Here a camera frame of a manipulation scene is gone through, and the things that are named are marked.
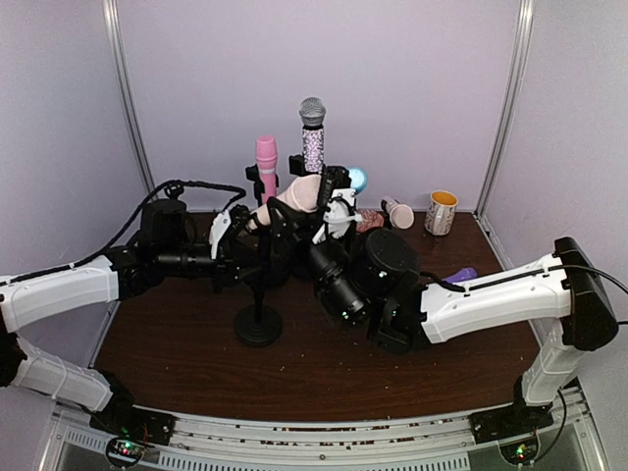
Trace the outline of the purple microphone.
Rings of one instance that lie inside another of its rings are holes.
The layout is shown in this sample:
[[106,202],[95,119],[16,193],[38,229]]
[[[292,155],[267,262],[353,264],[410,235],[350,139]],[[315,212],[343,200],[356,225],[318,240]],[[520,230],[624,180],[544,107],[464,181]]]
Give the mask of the purple microphone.
[[451,284],[464,283],[478,277],[477,271],[472,267],[465,267],[458,270],[456,273],[444,278],[444,281]]

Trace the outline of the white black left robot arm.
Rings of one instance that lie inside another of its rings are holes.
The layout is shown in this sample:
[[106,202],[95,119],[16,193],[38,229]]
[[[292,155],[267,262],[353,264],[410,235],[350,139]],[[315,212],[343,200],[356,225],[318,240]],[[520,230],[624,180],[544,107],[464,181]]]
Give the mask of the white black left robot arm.
[[186,206],[158,199],[141,211],[137,232],[125,245],[93,260],[21,275],[1,283],[1,385],[22,387],[74,402],[121,436],[134,434],[141,416],[125,388],[95,369],[80,367],[33,346],[19,329],[83,306],[123,301],[170,277],[206,278],[215,289],[236,284],[248,268],[247,250],[236,238],[249,211],[236,205],[220,212],[199,242],[188,236]]

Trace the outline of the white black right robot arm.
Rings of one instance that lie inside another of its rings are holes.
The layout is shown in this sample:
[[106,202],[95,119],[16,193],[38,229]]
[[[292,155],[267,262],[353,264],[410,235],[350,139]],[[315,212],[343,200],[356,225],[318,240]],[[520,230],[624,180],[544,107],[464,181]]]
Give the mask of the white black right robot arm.
[[405,353],[424,345],[534,319],[553,321],[533,365],[503,411],[509,432],[525,432],[549,406],[587,352],[618,334],[603,283],[609,276],[591,265],[571,237],[553,253],[518,269],[450,283],[419,269],[417,252],[387,228],[363,234],[349,250],[339,242],[360,221],[348,172],[334,168],[304,177],[299,195],[321,226],[309,249],[315,292],[332,316],[369,324],[380,347]]

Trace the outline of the beige pink microphone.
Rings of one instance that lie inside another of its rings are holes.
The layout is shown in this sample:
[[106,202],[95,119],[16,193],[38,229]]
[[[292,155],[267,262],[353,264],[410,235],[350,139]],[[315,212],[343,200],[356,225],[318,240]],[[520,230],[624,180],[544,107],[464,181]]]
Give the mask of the beige pink microphone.
[[[295,178],[288,188],[276,196],[276,199],[283,202],[289,208],[302,213],[313,213],[317,210],[317,198],[322,176],[312,174]],[[269,198],[265,204],[257,208],[246,224],[246,228],[255,231],[260,227],[267,227],[271,224]]]

